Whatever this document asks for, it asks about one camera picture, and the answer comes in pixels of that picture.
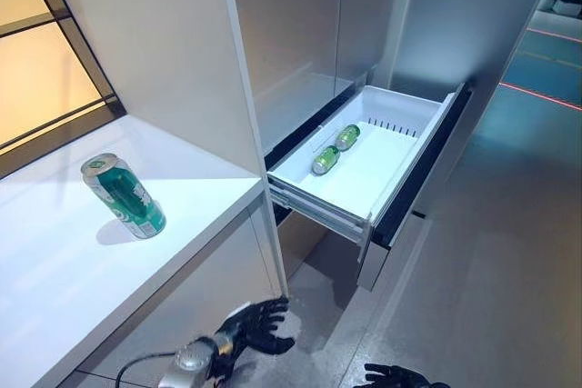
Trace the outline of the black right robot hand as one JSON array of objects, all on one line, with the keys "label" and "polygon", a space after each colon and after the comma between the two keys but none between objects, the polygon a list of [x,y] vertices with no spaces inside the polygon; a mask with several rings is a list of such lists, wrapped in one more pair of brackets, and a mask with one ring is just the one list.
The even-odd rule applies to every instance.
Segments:
[{"label": "black right robot hand", "polygon": [[398,365],[366,363],[364,368],[367,381],[364,387],[449,388],[446,383],[431,383],[422,373]]}]

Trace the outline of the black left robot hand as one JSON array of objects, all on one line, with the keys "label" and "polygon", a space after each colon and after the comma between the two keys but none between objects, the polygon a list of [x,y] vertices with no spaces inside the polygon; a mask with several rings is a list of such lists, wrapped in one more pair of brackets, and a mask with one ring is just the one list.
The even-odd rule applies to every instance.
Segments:
[{"label": "black left robot hand", "polygon": [[246,348],[268,355],[286,353],[295,345],[295,339],[276,336],[275,332],[285,320],[288,308],[289,300],[285,296],[250,303],[228,316],[217,332],[231,339],[237,355]]}]

